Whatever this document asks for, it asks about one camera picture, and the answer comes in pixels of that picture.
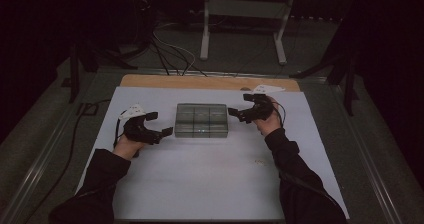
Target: person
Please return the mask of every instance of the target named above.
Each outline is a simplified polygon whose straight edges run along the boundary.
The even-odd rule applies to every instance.
[[[269,98],[278,110],[276,101]],[[299,156],[297,143],[287,139],[278,112],[254,123],[264,136],[280,172],[279,198],[286,223],[347,223],[344,212],[326,193],[320,177]],[[74,197],[52,210],[49,222],[113,223],[116,183],[126,175],[131,158],[144,145],[122,135],[113,152],[95,150],[83,186]]]

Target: white tabletop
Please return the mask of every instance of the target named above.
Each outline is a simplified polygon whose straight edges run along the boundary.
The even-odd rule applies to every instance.
[[[302,158],[322,178],[326,190],[348,216],[304,94],[269,95],[286,109],[287,137],[297,141]],[[152,130],[174,126],[178,103],[226,104],[236,109],[253,106],[252,102],[243,100],[241,91],[117,87],[93,152],[96,148],[112,150],[116,120],[135,103],[146,112],[159,112],[157,120],[145,123]],[[172,135],[162,139],[159,145],[145,147],[132,160],[128,175],[118,183],[115,218],[132,221],[283,219],[278,200],[278,172],[263,137],[253,123],[240,123],[232,116],[228,116],[228,122],[227,138]]]

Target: hand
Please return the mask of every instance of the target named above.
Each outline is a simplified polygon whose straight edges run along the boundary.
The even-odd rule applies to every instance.
[[[277,101],[270,96],[267,96],[267,97],[273,103],[275,110],[278,110]],[[261,134],[264,137],[268,136],[268,134],[270,134],[271,132],[273,132],[276,129],[281,127],[280,117],[278,116],[278,113],[275,110],[271,113],[271,115],[268,117],[268,119],[266,119],[266,120],[258,119],[258,120],[253,121],[256,124],[256,126],[258,127],[258,130],[261,132]]]
[[[131,160],[134,154],[142,149],[144,145],[146,144],[143,142],[132,141],[125,135],[122,135],[112,153],[124,159]]]

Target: white tag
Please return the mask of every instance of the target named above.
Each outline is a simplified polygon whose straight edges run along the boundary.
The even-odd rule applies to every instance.
[[[143,108],[139,104],[135,104],[119,116],[119,120],[146,115]]]
[[[285,91],[284,87],[268,86],[268,85],[259,85],[253,90],[253,94],[266,94],[271,92]]]

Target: black sleeve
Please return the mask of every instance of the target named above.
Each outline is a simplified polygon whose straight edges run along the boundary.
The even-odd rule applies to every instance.
[[[340,206],[328,196],[320,177],[299,156],[297,143],[287,139],[283,128],[268,134],[265,142],[280,171],[280,202],[287,223],[347,223]]]
[[[116,183],[127,174],[131,162],[107,150],[97,149],[78,193],[49,215],[49,223],[113,223]]]

